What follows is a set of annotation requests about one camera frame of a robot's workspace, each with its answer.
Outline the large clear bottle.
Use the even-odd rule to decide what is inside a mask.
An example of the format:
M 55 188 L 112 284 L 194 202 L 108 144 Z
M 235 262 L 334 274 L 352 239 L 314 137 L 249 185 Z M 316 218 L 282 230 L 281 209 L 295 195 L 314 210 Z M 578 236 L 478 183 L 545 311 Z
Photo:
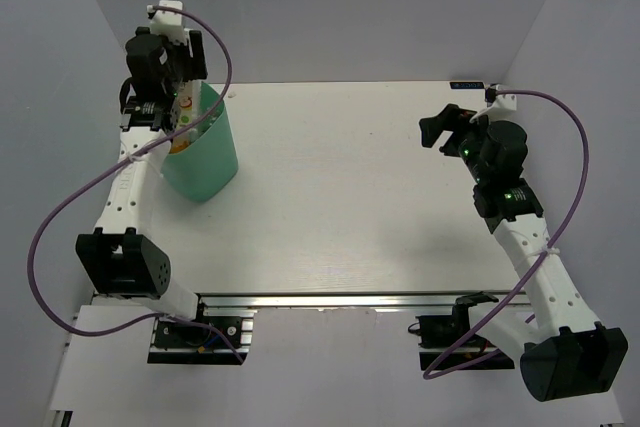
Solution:
M 179 115 L 176 129 L 180 130 L 187 125 L 193 123 L 201 115 L 201 80 L 193 80 L 183 83 L 177 93 L 177 105 L 179 106 Z M 189 146 L 199 138 L 197 127 L 192 127 L 185 133 L 176 136 L 171 141 L 173 144 L 181 144 L 187 142 Z

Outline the orange juice bottle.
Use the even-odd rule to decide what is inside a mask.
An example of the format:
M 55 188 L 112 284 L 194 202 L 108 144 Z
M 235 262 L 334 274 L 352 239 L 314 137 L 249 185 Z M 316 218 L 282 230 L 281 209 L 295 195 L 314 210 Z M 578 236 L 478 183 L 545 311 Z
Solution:
M 181 144 L 173 144 L 171 146 L 170 153 L 174 154 L 174 153 L 181 152 L 184 149 L 186 149 L 188 146 L 189 146 L 189 144 L 187 142 L 184 142 L 184 143 L 181 143 Z

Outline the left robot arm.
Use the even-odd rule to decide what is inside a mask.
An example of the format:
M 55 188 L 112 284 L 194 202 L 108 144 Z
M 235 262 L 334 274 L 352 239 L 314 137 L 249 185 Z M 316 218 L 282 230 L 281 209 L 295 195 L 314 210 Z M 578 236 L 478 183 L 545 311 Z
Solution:
M 177 334 L 199 346 L 211 321 L 197 312 L 198 296 L 173 279 L 168 255 L 151 236 L 153 199 L 180 118 L 178 94 L 206 77 L 202 34 L 137 28 L 125 44 L 130 76 L 121 87 L 120 161 L 102 214 L 76 253 L 95 290 L 179 317 Z

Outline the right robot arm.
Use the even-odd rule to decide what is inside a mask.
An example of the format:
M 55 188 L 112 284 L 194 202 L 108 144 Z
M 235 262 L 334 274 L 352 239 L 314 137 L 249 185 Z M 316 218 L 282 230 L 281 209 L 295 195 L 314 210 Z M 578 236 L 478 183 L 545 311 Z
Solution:
M 519 277 L 532 323 L 483 292 L 456 299 L 448 318 L 420 321 L 425 347 L 472 346 L 485 339 L 519 369 L 538 401 L 608 391 L 628 351 L 619 328 L 607 328 L 588 307 L 551 244 L 543 207 L 522 176 L 527 134 L 519 125 L 491 120 L 455 104 L 419 122 L 421 143 L 463 161 L 475 185 L 476 211 Z

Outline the green plastic bin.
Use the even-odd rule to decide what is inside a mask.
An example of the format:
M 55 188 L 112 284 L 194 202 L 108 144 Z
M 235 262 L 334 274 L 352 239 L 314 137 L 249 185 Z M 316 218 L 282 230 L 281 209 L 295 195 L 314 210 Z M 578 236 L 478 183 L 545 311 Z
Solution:
M 193 202 L 205 202 L 223 189 L 238 171 L 238 159 L 225 103 L 202 81 L 201 115 L 214 112 L 198 126 L 199 138 L 185 150 L 169 154 L 161 173 L 168 184 Z

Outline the black table logo sticker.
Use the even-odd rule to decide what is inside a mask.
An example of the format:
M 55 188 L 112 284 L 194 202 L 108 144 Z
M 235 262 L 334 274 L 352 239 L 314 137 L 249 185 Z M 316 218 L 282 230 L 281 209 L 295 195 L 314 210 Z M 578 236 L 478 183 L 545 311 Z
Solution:
M 484 90 L 485 85 L 481 81 L 450 81 L 452 90 Z

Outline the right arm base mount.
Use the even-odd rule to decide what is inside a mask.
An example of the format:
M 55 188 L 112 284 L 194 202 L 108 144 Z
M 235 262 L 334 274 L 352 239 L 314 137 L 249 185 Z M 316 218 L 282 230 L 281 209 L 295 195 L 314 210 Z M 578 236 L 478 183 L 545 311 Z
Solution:
M 423 315 L 418 316 L 411 323 L 407 332 L 418 338 L 420 368 L 426 368 L 451 344 L 453 344 L 460 334 L 453 328 L 451 315 Z M 470 362 L 484 355 L 490 358 L 471 366 L 464 367 L 464 370 L 513 370 L 514 362 L 485 338 L 474 335 L 467 340 L 454 353 L 447 357 L 437 368 L 437 371 L 459 366 Z

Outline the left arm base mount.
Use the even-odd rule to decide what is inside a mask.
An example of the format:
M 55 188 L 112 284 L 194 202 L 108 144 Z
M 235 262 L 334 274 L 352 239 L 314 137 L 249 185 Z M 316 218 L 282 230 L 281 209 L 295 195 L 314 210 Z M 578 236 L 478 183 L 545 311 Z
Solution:
M 228 348 L 219 334 L 171 321 L 154 324 L 148 364 L 241 365 L 251 346 L 255 311 L 206 308 L 199 319 L 218 329 L 241 357 Z

